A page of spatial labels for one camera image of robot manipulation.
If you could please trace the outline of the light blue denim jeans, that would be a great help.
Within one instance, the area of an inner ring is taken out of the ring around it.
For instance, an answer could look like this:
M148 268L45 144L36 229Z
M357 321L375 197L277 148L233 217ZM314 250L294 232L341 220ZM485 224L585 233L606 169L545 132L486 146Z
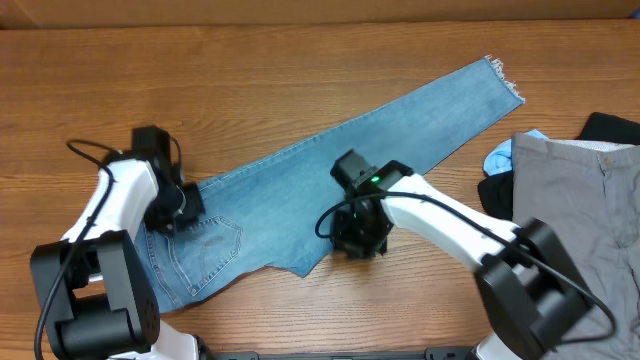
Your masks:
M161 312L214 295L262 267L308 275L330 251L323 213L343 198L332 178L348 151L426 173L521 106L499 60L483 58L368 113L203 180L204 213L182 230L140 229L135 247Z

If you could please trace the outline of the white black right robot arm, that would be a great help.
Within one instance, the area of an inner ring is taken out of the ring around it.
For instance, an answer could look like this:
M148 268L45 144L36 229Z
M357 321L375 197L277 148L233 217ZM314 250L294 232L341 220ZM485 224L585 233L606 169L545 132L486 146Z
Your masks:
M522 226L479 213L432 187L397 161L381 168L350 150L331 176L345 199L329 231L351 258L387 250L393 227L412 231L458 259L473 274L492 334L477 359L540 359L590 310L588 287L553 229Z

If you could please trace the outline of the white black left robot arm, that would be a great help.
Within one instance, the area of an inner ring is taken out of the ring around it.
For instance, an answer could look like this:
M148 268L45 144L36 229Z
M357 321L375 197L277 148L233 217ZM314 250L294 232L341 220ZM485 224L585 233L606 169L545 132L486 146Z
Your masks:
M98 185L77 222L59 241L34 249L36 358L44 339L59 359L212 358L201 338L161 320L134 246L140 226L172 235L205 211L181 158L171 156L178 147L157 126L133 129L130 149L109 148L94 162Z

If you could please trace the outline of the light blue cloth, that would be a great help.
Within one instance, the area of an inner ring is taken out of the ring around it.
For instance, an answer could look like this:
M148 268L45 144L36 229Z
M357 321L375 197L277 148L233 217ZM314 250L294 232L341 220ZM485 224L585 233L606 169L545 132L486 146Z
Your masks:
M485 158L483 171L487 176L494 176L513 170L513 140L508 139L497 145Z

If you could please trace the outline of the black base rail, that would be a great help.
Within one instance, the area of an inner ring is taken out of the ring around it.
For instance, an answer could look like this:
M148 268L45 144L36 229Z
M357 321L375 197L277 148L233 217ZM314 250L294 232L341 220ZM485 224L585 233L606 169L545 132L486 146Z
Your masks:
M430 347L422 351L259 354L214 353L215 360L476 360L472 347Z

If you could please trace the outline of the black garment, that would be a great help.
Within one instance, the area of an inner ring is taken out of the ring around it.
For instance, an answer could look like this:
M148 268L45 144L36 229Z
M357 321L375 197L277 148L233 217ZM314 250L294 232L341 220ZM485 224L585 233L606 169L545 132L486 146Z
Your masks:
M593 112L576 140L638 145L639 124L618 116ZM512 170L494 176L486 175L478 183L479 199L488 215L502 220L513 218L513 179Z

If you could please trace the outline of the grey trousers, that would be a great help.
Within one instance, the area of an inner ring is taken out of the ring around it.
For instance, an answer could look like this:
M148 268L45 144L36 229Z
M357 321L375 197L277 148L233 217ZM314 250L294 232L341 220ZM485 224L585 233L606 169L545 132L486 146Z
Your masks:
M607 341L561 346L548 358L638 358L638 147L516 134L512 164L514 222L549 224L618 324Z

